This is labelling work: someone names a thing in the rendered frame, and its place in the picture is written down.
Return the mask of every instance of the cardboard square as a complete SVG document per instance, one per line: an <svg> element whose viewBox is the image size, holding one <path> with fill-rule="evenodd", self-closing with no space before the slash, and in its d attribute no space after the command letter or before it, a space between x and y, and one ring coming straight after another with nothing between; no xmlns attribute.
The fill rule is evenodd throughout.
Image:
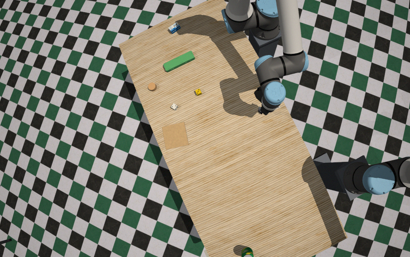
<svg viewBox="0 0 410 257"><path fill-rule="evenodd" d="M184 122L162 127L162 132L164 133L165 149L167 150L189 145Z"/></svg>

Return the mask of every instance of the square coaster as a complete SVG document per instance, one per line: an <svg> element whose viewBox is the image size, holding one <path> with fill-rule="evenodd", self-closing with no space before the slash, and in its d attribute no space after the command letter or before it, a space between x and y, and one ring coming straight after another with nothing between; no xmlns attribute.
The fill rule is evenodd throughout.
<svg viewBox="0 0 410 257"><path fill-rule="evenodd" d="M167 150L189 145L184 122L162 127L162 132L164 133L165 149Z"/></svg>

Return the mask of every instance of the green can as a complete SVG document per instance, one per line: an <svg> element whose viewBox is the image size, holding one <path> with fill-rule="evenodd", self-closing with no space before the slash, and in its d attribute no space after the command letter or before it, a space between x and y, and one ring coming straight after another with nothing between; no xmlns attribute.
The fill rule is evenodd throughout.
<svg viewBox="0 0 410 257"><path fill-rule="evenodd" d="M252 249L249 247L245 247L241 251L241 257L254 257L254 254L252 253Z"/></svg>

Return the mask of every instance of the green rectangular bar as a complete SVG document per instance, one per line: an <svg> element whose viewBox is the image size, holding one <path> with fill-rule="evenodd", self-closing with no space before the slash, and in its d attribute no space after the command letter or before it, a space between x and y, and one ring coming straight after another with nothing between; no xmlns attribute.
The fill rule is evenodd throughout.
<svg viewBox="0 0 410 257"><path fill-rule="evenodd" d="M179 66L186 64L192 60L195 59L194 54L192 53L192 51L189 51L185 54L182 54L178 57L176 57L175 59L168 61L166 63L164 63L164 70L166 72L169 72L171 70L175 70L176 68L178 68Z"/></svg>

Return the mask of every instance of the green object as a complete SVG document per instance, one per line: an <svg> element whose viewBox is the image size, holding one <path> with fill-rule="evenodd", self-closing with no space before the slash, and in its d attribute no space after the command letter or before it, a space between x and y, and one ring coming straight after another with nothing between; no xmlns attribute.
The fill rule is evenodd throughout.
<svg viewBox="0 0 410 257"><path fill-rule="evenodd" d="M175 70L176 68L178 68L181 65L184 65L192 60L195 59L194 54L192 53L192 51L189 51L185 54L182 54L178 57L176 57L175 59L168 61L166 63L164 63L164 70L166 72L169 72L171 70Z"/></svg>
<svg viewBox="0 0 410 257"><path fill-rule="evenodd" d="M254 257L254 254L252 253L252 249L249 247L244 248L241 250L241 257Z"/></svg>

